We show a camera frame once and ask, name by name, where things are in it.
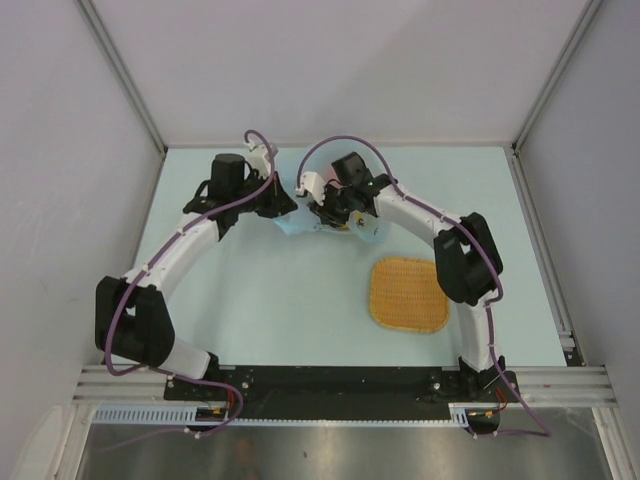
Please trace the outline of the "light blue plastic bag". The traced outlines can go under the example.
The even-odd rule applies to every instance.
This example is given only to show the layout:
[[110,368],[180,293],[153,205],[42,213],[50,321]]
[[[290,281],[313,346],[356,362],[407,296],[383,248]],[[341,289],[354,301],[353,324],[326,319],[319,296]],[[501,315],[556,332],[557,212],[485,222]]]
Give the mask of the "light blue plastic bag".
[[[381,219],[374,209],[374,196],[379,191],[390,184],[389,177],[385,173],[374,174],[366,165],[364,156],[356,151],[338,156],[331,162],[328,169],[320,173],[318,171],[309,170],[307,168],[312,156],[322,147],[339,141],[357,142],[367,148],[372,145],[363,139],[359,139],[352,135],[336,135],[324,139],[315,145],[304,155],[298,166],[296,175],[291,180],[283,180],[282,186],[286,193],[290,194],[294,201],[298,204],[298,209],[288,215],[277,218],[274,223],[287,235],[297,235],[305,233],[331,233],[341,236],[356,236],[368,243],[378,243],[384,240],[388,223]],[[320,224],[320,220],[311,213],[308,204],[313,201],[310,195],[306,197],[298,197],[295,193],[295,187],[300,176],[307,171],[317,172],[320,174],[326,184],[335,182],[342,186],[354,186],[360,188],[367,196],[372,199],[373,214],[354,212],[350,215],[347,225],[341,229],[333,229]]]

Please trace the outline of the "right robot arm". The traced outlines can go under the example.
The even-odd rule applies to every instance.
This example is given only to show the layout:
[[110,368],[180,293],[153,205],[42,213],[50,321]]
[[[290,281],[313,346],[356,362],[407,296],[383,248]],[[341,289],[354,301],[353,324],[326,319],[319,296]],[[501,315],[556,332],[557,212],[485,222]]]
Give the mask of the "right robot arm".
[[438,285],[458,307],[462,391],[473,401],[486,400],[504,375],[492,312],[504,295],[503,263],[486,219],[476,212],[454,216],[412,196],[389,168],[374,175],[356,152],[331,167],[333,179],[299,169],[296,195],[312,198],[309,209],[325,226],[341,227],[358,212],[397,225],[433,249]]

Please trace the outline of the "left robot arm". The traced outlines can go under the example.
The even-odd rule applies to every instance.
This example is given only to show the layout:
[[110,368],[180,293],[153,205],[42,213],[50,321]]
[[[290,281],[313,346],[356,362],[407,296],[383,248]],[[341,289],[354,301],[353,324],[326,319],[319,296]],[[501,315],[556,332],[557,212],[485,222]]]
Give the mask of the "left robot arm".
[[107,358],[119,356],[186,378],[197,398],[214,397],[223,375],[216,355],[177,337],[167,306],[177,286],[245,213],[276,219],[295,211],[266,146],[246,156],[222,153],[211,175],[184,206],[165,244],[145,263],[96,287],[95,343]]

